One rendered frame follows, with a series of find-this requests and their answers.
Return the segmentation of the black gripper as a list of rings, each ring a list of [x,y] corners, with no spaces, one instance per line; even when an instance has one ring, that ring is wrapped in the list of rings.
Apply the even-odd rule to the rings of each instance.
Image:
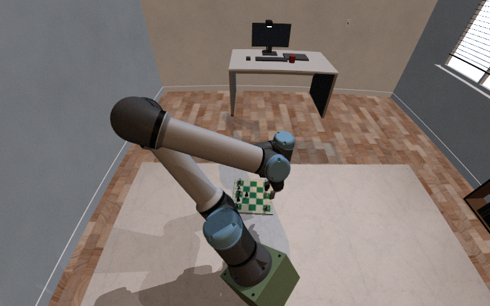
[[[259,175],[259,176],[261,178],[266,178],[266,177],[264,177],[262,175]],[[270,184],[271,184],[271,186],[273,188],[273,191],[271,191],[271,194],[269,196],[269,199],[272,200],[275,197],[275,193],[280,192],[283,189],[283,187],[284,187],[284,181],[279,182],[279,183],[275,183],[275,182],[271,182],[270,180],[267,179],[267,180],[265,180],[265,188],[264,189],[265,190],[266,189],[269,189]]]

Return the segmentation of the green and cream chessboard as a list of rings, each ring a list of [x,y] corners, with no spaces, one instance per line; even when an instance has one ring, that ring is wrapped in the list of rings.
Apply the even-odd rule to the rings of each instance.
[[[242,184],[239,184],[239,179],[235,179],[233,201],[236,205],[239,213],[246,214],[267,214],[273,215],[273,200],[269,200],[269,196],[272,191],[272,186],[268,189],[268,197],[265,197],[265,180],[254,179],[241,179]],[[238,185],[240,185],[241,195],[237,193]],[[245,196],[248,192],[248,197]],[[239,196],[240,201],[237,201]],[[265,210],[266,204],[268,204],[268,210]]]

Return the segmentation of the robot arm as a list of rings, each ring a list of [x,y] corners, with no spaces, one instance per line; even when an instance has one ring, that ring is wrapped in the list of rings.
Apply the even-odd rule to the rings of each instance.
[[[206,220],[204,237],[228,265],[233,280],[242,287],[259,284],[271,270],[269,251],[253,239],[233,199],[212,184],[191,156],[282,182],[290,174],[294,136],[279,131],[273,140],[249,144],[171,118],[152,100],[130,96],[118,101],[110,114],[113,130],[150,150],[196,202]]]

